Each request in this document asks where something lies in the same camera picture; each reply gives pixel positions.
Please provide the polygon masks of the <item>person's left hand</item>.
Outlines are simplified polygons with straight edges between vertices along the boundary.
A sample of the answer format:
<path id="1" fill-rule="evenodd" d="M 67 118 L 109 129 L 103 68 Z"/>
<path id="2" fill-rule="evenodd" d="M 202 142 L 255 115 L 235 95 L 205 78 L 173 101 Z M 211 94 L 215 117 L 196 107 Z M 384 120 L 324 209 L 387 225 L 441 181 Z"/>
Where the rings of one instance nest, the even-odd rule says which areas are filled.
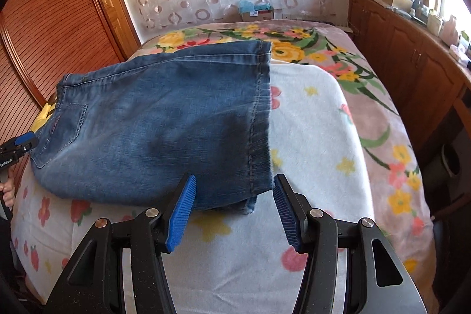
<path id="1" fill-rule="evenodd" d="M 7 181 L 0 184 L 1 201 L 9 209 L 12 209 L 15 203 L 15 187 L 13 179 L 9 178 Z"/>

